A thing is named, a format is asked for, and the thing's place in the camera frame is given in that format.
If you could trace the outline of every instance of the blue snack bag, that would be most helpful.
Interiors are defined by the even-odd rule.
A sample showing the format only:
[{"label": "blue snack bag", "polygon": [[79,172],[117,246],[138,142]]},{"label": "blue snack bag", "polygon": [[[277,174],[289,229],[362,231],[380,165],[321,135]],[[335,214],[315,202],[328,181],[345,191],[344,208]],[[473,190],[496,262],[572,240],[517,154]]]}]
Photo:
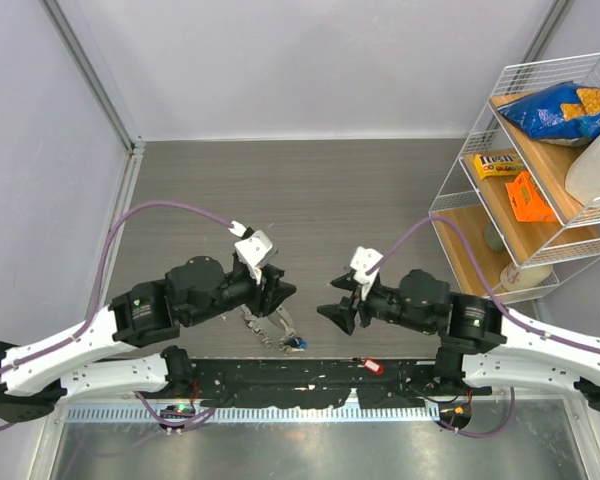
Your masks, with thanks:
[{"label": "blue snack bag", "polygon": [[583,126],[579,117],[565,116],[565,111],[571,110],[585,113],[578,96],[579,88],[583,86],[574,82],[559,83],[502,105],[498,113],[534,140],[582,145],[591,137],[582,138]]}]

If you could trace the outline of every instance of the gray floor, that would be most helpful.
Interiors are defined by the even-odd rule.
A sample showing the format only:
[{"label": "gray floor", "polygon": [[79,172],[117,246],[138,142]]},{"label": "gray floor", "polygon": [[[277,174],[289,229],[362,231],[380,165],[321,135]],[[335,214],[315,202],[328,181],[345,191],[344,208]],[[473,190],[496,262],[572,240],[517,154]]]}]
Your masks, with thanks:
[{"label": "gray floor", "polygon": [[[347,337],[315,308],[339,301],[341,294],[327,283],[345,271],[356,246],[386,251],[427,214],[460,146],[460,140],[152,143],[133,203],[178,200],[264,229],[280,250],[273,263],[298,287],[285,306],[309,343],[306,356],[431,357],[436,338],[380,321]],[[196,255],[229,268],[233,241],[225,229],[193,214],[145,211],[125,228],[109,296],[160,278]],[[387,264],[383,281],[396,285],[413,268],[455,288],[429,226]],[[170,343],[191,356],[276,355],[262,348],[237,312],[183,329]]]},{"label": "gray floor", "polygon": [[[474,402],[470,430],[495,428],[507,404]],[[564,407],[549,400],[519,400],[509,428],[489,440],[462,438],[433,422],[260,423],[209,425],[132,447],[157,431],[153,423],[67,425],[51,478],[587,478]]]}]

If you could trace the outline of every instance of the wire shelf rack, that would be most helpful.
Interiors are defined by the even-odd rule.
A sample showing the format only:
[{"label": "wire shelf rack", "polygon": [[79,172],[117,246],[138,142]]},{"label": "wire shelf rack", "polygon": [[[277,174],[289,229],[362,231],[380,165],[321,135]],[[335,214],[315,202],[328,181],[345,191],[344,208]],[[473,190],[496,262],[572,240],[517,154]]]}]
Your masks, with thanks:
[{"label": "wire shelf rack", "polygon": [[525,290],[518,290],[516,292],[504,292],[498,294],[498,298],[503,303],[516,303],[525,302],[528,300],[536,300],[544,297],[546,294],[552,292],[560,285],[560,280],[555,272],[552,272],[549,277],[544,279],[539,285],[528,288]]},{"label": "wire shelf rack", "polygon": [[[497,113],[498,105],[503,102],[512,101],[522,95],[566,81],[600,88],[600,53],[505,67],[430,209],[430,213],[435,214],[481,204],[502,238],[506,251],[514,264],[521,269],[600,256],[600,228],[598,227],[600,226],[600,197],[595,198],[587,205],[581,205],[564,190],[564,176],[566,176],[568,167],[582,150],[571,149],[571,147],[556,149],[555,146],[538,144],[538,142],[533,142],[533,145],[530,146],[532,141]],[[517,227],[517,222],[511,219],[511,211],[506,211],[506,209],[511,209],[507,196],[502,193],[503,191],[496,191],[497,188],[504,188],[504,183],[502,181],[484,182],[479,180],[477,175],[474,176],[474,172],[471,170],[473,165],[468,159],[473,154],[501,150],[518,152],[560,221],[559,224],[534,227],[533,230],[537,237],[533,242],[525,243],[520,240],[523,233],[530,229]],[[561,154],[563,157],[555,159],[557,155]],[[548,165],[549,168],[544,170],[539,168],[537,162],[540,160],[544,161],[545,166]],[[562,162],[562,171],[559,172],[562,177],[555,174],[556,178],[545,178],[544,175],[547,171],[554,175],[555,169],[551,167],[558,162]],[[457,193],[447,191],[447,184],[451,185],[452,183],[448,180],[456,169],[464,172],[473,191],[466,191],[466,188],[465,191]],[[475,229],[476,226],[466,225],[465,228],[470,230]],[[440,235],[438,238],[443,249],[449,248],[448,244],[445,246]],[[529,245],[534,247],[530,252],[528,251]],[[452,268],[458,279],[462,275],[459,275],[461,272],[456,271],[458,262],[455,263],[455,265],[452,264]],[[505,303],[541,298],[560,284],[560,279],[552,274],[543,283],[532,289],[501,293],[499,297]]]}]

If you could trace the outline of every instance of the purple cable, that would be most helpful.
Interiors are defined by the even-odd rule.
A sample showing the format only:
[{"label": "purple cable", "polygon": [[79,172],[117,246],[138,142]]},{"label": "purple cable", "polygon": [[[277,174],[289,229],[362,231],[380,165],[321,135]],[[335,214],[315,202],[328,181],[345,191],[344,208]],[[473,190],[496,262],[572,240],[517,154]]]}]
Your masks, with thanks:
[{"label": "purple cable", "polygon": [[[172,207],[179,208],[181,210],[187,210],[189,212],[197,213],[198,215],[202,215],[203,217],[207,217],[210,220],[214,220],[218,222],[220,225],[223,225],[227,228],[231,228],[233,226],[233,222],[227,220],[225,218],[219,217],[218,215],[214,215],[202,208],[194,207],[192,205],[187,205],[186,203],[181,202],[172,202],[170,200],[153,200],[150,202],[141,203],[136,205],[135,207],[130,208],[127,212],[125,212],[116,223],[113,224],[107,237],[104,241],[104,248],[102,249],[102,254],[100,255],[100,261],[98,262],[98,270],[96,271],[96,280],[94,284],[95,295],[92,298],[91,303],[89,304],[89,308],[87,310],[87,319],[82,324],[78,330],[76,330],[71,337],[65,338],[60,342],[51,345],[47,348],[40,350],[39,352],[32,353],[30,355],[19,358],[13,362],[13,365],[5,365],[4,367],[0,367],[0,375],[9,370],[13,369],[14,366],[20,366],[24,363],[30,362],[31,360],[35,360],[36,358],[40,358],[44,355],[47,355],[51,352],[55,352],[56,350],[60,350],[63,347],[73,343],[78,338],[80,338],[93,324],[95,320],[96,313],[98,312],[98,306],[100,304],[100,298],[102,296],[102,280],[104,278],[104,267],[107,263],[107,256],[109,255],[109,250],[111,249],[111,245],[113,244],[113,240],[116,238],[116,234],[120,227],[126,222],[129,218],[135,215],[142,210],[146,210],[147,208],[154,207]],[[13,423],[7,423],[5,425],[0,426],[0,432],[6,430],[9,427],[12,427]]]},{"label": "purple cable", "polygon": [[511,387],[511,403],[509,404],[509,413],[507,414],[507,418],[502,423],[502,425],[500,425],[495,430],[493,430],[491,432],[487,432],[487,433],[465,432],[464,430],[460,430],[460,429],[456,430],[456,427],[454,427],[452,425],[453,418],[451,420],[451,423],[447,423],[444,420],[440,420],[439,423],[447,430],[452,430],[452,431],[456,432],[458,435],[462,435],[463,437],[491,438],[491,437],[495,437],[499,433],[504,432],[509,427],[509,425],[511,425],[511,420],[513,420],[513,415],[514,415],[515,411],[516,411],[516,394],[515,394],[515,391],[513,390],[513,387]]},{"label": "purple cable", "polygon": [[213,415],[215,414],[215,412],[216,412],[216,409],[215,409],[215,408],[211,408],[211,409],[209,409],[209,410],[205,410],[205,411],[204,411],[204,412],[202,412],[202,413],[206,413],[206,412],[211,412],[211,414],[210,414],[208,417],[206,417],[206,418],[203,418],[202,420],[200,420],[198,423],[191,423],[191,424],[187,425],[186,427],[184,427],[184,428],[182,429],[182,432],[183,432],[183,433],[184,433],[184,432],[191,432],[191,431],[193,431],[193,430],[197,430],[198,428],[200,428],[200,427],[203,427],[204,425],[206,425],[206,423],[207,423],[209,420],[211,420],[211,417],[213,417]]},{"label": "purple cable", "polygon": [[188,425],[189,423],[195,422],[199,418],[204,417],[205,414],[207,414],[209,411],[211,411],[211,415],[213,415],[213,413],[215,413],[215,408],[213,408],[213,409],[210,408],[209,410],[205,410],[204,412],[200,412],[198,414],[192,415],[192,416],[188,417],[186,420],[170,422],[169,420],[165,420],[160,415],[158,415],[156,413],[156,411],[153,408],[151,408],[151,405],[149,405],[149,402],[147,402],[147,399],[144,398],[144,396],[140,392],[136,392],[136,397],[138,397],[138,400],[140,400],[142,402],[142,405],[144,405],[144,408],[146,408],[149,411],[149,414],[153,418],[155,418],[162,425],[166,425],[167,427],[183,427],[184,425]]},{"label": "purple cable", "polygon": [[387,254],[384,257],[382,257],[373,267],[371,267],[366,272],[366,274],[371,275],[373,272],[378,270],[382,265],[384,265],[396,253],[396,251],[402,246],[402,244],[407,240],[407,238],[409,238],[420,227],[422,227],[423,225],[430,223],[430,222],[431,223],[433,223],[433,222],[446,223],[460,237],[460,240],[462,241],[462,245],[464,246],[464,249],[467,252],[467,255],[469,256],[469,260],[471,260],[471,263],[473,264],[473,268],[475,269],[476,274],[478,275],[478,278],[480,279],[480,283],[482,283],[482,286],[485,288],[487,294],[489,295],[489,297],[491,297],[491,300],[493,301],[496,308],[498,310],[500,310],[500,313],[502,313],[502,315],[504,315],[509,321],[511,321],[511,323],[513,323],[514,325],[516,325],[528,332],[538,335],[539,337],[545,338],[547,340],[553,340],[554,342],[558,342],[563,345],[567,345],[569,347],[577,348],[579,350],[584,350],[585,352],[595,353],[595,354],[600,355],[600,348],[598,348],[598,347],[584,345],[582,343],[574,342],[573,340],[569,340],[568,338],[563,338],[558,335],[545,336],[545,334],[547,332],[545,332],[544,330],[535,328],[531,325],[527,325],[526,323],[518,320],[513,315],[511,315],[509,313],[509,311],[505,308],[505,306],[502,304],[500,299],[498,299],[498,297],[496,296],[495,292],[489,285],[489,282],[485,278],[484,273],[482,273],[482,270],[480,269],[480,265],[478,264],[478,261],[476,260],[476,257],[473,254],[473,250],[471,249],[471,245],[469,245],[469,241],[467,240],[467,237],[465,237],[465,235],[462,233],[462,231],[458,228],[458,226],[455,223],[453,223],[451,220],[449,220],[445,217],[425,217],[422,220],[420,220],[419,222],[412,225],[411,228],[409,228],[409,230],[407,230],[407,233],[405,233],[402,237],[400,237],[400,239],[395,243],[395,245],[393,247],[391,247],[391,249],[389,249]]}]

